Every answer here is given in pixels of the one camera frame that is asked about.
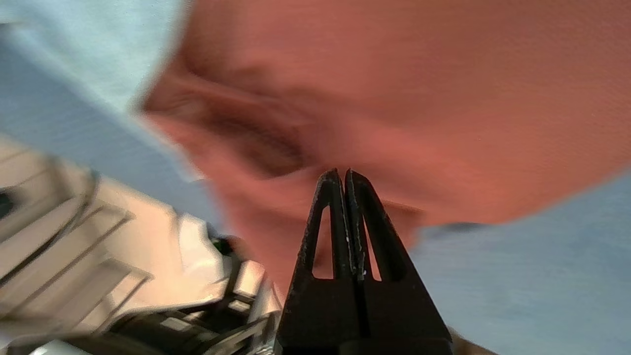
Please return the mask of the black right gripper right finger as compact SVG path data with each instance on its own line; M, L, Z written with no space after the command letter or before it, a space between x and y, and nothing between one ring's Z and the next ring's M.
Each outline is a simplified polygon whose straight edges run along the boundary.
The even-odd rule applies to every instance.
M345 177L357 260L357 354L451 354L453 340L371 182Z

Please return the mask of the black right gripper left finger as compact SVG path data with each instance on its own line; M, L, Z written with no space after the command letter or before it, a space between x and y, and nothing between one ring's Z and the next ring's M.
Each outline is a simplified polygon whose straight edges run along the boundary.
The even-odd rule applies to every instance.
M329 210L333 277L314 276L318 232ZM336 169L318 178L291 285L275 339L278 354L338 354L360 335L355 300L357 267L345 194Z

